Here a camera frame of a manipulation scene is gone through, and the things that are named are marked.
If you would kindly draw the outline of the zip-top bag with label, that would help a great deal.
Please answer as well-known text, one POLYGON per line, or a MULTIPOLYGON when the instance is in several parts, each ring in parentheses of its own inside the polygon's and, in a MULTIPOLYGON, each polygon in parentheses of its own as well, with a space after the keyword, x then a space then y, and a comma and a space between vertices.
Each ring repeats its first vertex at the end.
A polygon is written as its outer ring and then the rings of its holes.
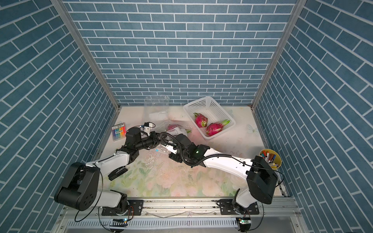
POLYGON ((143 123, 150 122, 157 130, 162 123, 169 120, 170 98, 166 95, 147 96, 144 100, 143 123))

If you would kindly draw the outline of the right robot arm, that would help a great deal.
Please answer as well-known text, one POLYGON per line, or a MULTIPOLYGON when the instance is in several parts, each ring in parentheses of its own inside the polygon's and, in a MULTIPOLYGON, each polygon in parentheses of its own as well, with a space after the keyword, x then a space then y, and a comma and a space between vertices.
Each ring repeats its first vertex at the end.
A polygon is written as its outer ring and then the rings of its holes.
POLYGON ((247 187, 239 188, 232 200, 236 212, 244 213, 256 202, 273 202, 278 176, 261 156, 254 159, 235 157, 207 145, 195 145, 183 134, 172 136, 162 133, 160 139, 170 151, 169 158, 178 163, 185 163, 191 168, 218 169, 245 180, 247 187))

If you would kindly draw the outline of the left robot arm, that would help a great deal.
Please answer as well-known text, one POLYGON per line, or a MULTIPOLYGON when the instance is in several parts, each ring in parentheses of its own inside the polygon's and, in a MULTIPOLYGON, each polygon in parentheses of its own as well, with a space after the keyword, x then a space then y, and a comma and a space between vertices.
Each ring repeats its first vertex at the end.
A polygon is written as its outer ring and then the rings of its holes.
POLYGON ((135 161, 140 150, 153 149, 160 142, 160 134, 148 127, 143 130, 130 128, 125 144, 113 155, 89 163, 71 164, 54 195, 54 201, 78 211, 102 207, 116 215, 125 214, 129 206, 127 195, 104 190, 104 178, 113 181, 120 177, 128 171, 127 165, 135 161))

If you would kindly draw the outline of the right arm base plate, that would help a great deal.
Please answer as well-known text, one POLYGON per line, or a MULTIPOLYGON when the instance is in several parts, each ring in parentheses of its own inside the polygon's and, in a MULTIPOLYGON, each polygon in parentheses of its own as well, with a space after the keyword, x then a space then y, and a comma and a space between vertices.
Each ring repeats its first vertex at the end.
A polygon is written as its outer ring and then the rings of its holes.
POLYGON ((260 213, 257 203, 242 207, 233 199, 220 199, 216 202, 221 215, 258 215, 260 213))

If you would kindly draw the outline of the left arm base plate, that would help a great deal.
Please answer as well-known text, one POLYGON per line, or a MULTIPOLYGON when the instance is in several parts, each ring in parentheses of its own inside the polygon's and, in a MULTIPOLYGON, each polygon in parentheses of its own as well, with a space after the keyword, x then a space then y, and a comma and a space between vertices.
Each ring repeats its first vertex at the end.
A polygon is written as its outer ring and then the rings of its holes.
POLYGON ((140 216, 142 214, 144 200, 127 200, 118 207, 103 207, 102 216, 140 216))

